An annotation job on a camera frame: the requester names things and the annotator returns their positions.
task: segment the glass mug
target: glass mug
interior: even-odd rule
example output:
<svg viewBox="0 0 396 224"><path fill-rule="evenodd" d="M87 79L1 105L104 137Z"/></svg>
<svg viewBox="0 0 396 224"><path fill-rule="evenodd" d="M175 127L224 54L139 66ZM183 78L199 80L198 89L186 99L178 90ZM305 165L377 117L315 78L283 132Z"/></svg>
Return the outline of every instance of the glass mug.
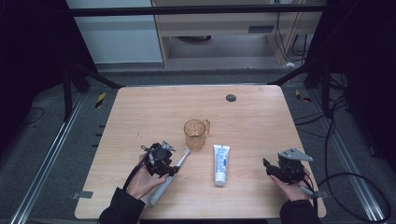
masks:
<svg viewBox="0 0 396 224"><path fill-rule="evenodd" d="M186 144L191 150L201 149L205 144L205 138L209 135L209 120L200 121L191 119L184 125Z"/></svg>

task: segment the toothpaste tube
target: toothpaste tube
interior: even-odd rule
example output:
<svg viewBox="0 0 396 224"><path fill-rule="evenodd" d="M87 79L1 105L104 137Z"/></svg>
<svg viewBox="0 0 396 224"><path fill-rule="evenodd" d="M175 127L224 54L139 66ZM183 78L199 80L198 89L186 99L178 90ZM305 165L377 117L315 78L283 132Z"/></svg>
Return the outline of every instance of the toothpaste tube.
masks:
<svg viewBox="0 0 396 224"><path fill-rule="evenodd" d="M227 178L227 163L230 147L214 145L215 150L215 184L224 186Z"/></svg>

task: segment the small hole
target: small hole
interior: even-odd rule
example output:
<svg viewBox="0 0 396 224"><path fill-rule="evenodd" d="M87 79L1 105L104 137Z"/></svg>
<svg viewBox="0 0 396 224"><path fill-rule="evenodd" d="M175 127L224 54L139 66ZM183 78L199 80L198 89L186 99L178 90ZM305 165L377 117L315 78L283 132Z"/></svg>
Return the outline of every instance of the small hole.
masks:
<svg viewBox="0 0 396 224"><path fill-rule="evenodd" d="M236 96L235 96L234 94L228 94L228 95L225 97L225 99L226 99L228 102L234 102L234 101L236 101Z"/></svg>

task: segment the wooden table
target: wooden table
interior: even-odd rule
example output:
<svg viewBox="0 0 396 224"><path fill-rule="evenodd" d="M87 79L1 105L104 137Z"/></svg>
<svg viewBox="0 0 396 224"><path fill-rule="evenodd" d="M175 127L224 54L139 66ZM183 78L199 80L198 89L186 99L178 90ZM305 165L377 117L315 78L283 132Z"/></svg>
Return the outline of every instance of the wooden table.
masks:
<svg viewBox="0 0 396 224"><path fill-rule="evenodd" d="M228 102L228 94L236 101ZM76 217L99 218L136 166L140 146L165 139L177 149L171 158L175 165L186 148L183 127L190 119L210 121L205 146L187 157L165 194L155 207L147 205L141 218L279 217L285 198L266 175L262 158L277 165L278 151L304 149L282 90L262 85L120 89L83 189L93 195L79 199ZM231 147L224 187L215 186L213 145ZM324 217L322 200L318 203Z"/></svg>

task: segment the person's hand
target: person's hand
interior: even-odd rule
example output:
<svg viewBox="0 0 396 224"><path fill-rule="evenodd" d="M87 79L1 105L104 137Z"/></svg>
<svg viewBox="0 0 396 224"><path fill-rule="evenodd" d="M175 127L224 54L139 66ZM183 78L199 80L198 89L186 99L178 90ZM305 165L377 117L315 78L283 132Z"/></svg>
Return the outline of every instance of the person's hand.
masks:
<svg viewBox="0 0 396 224"><path fill-rule="evenodd" d="M142 161L144 157L145 154L140 155L139 161ZM139 200L158 185L165 183L166 177L168 176L169 175L163 175L161 178L158 178L156 175L150 175L146 166L143 165L132 178L126 191Z"/></svg>
<svg viewBox="0 0 396 224"><path fill-rule="evenodd" d="M307 175L310 175L306 169L304 169L304 170ZM297 201L297 200L308 200L309 199L310 196L300 189L300 187L307 188L307 185L305 184L304 181L300 181L298 184L288 185L288 184L285 184L282 181L280 181L274 175L270 175L270 177L274 181L274 183L282 190L283 194L285 194L285 196L292 202Z"/></svg>

